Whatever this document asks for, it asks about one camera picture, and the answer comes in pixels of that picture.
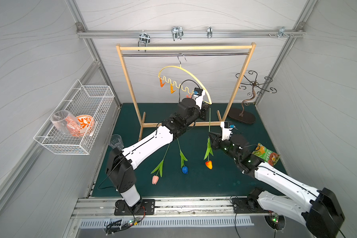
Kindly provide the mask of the pink artificial tulip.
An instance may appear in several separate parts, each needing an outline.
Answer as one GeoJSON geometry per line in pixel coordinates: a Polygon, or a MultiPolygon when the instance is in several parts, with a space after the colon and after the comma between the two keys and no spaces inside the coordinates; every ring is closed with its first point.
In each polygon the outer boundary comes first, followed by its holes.
{"type": "Polygon", "coordinates": [[[155,167],[155,169],[151,172],[152,176],[152,184],[156,185],[159,181],[159,179],[163,176],[163,168],[164,168],[164,161],[167,156],[168,150],[170,148],[170,144],[168,144],[167,149],[165,151],[165,154],[163,156],[163,159],[160,161],[160,163],[155,167]]]}

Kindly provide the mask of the yellow clip hanger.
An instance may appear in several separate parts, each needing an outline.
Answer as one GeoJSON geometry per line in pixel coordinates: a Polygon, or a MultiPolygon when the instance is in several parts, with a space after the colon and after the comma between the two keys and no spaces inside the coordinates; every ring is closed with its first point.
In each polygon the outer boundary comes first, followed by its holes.
{"type": "Polygon", "coordinates": [[[161,68],[160,71],[158,72],[158,79],[162,78],[165,81],[165,85],[173,84],[174,89],[176,90],[175,92],[178,92],[178,91],[185,92],[187,95],[193,94],[194,90],[190,89],[188,86],[184,86],[184,84],[187,82],[192,82],[192,83],[194,83],[194,85],[197,88],[203,89],[203,93],[205,94],[205,96],[204,96],[205,103],[212,105],[213,102],[212,102],[210,93],[206,89],[204,84],[192,72],[190,72],[187,69],[182,67],[182,62],[180,59],[183,58],[186,61],[185,55],[178,54],[178,55],[174,55],[174,56],[177,57],[177,59],[178,59],[178,65],[168,65],[168,66],[161,68]],[[173,80],[163,74],[163,72],[170,70],[170,69],[177,69],[178,71],[180,71],[181,72],[180,76],[182,77],[183,81],[173,80]]]}

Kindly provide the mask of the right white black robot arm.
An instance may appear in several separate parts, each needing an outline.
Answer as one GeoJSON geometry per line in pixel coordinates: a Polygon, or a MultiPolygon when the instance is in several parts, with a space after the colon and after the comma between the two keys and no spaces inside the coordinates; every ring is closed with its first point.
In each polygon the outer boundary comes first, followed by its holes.
{"type": "Polygon", "coordinates": [[[220,149],[235,162],[243,173],[264,182],[285,195],[278,197],[266,190],[256,189],[250,201],[266,211],[278,213],[304,225],[317,238],[335,238],[345,221],[336,194],[297,181],[277,170],[268,162],[253,155],[244,145],[245,139],[237,134],[224,139],[221,134],[209,133],[213,150],[220,149]]]}

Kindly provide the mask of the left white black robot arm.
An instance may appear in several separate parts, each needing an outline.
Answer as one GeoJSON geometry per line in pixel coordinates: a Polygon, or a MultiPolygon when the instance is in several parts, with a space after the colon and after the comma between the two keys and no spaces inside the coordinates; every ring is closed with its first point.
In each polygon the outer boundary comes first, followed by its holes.
{"type": "Polygon", "coordinates": [[[114,148],[108,158],[106,175],[120,193],[126,204],[139,209],[142,198],[136,189],[134,170],[161,147],[170,144],[187,132],[198,120],[206,120],[210,104],[196,99],[184,98],[177,110],[156,127],[150,135],[124,149],[114,148]]]}

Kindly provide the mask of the orange artificial tulip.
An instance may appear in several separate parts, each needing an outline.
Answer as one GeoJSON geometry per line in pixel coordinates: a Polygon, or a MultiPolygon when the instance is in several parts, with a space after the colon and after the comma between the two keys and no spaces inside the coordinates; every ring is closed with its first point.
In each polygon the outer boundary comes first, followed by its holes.
{"type": "Polygon", "coordinates": [[[212,161],[210,160],[210,155],[213,156],[213,150],[212,150],[212,147],[211,147],[210,138],[208,138],[207,139],[207,148],[206,148],[204,160],[205,160],[206,167],[208,169],[212,170],[213,169],[213,165],[212,165],[212,161]]]}

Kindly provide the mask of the blue artificial tulip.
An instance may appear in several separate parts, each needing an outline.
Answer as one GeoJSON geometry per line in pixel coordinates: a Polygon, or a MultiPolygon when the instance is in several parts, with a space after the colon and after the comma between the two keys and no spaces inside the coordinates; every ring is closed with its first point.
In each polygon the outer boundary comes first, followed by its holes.
{"type": "Polygon", "coordinates": [[[181,171],[182,171],[183,174],[188,174],[188,167],[185,165],[185,162],[187,161],[187,158],[185,157],[184,153],[181,150],[181,146],[180,146],[179,140],[177,140],[177,142],[178,142],[179,155],[180,155],[181,171]]]}

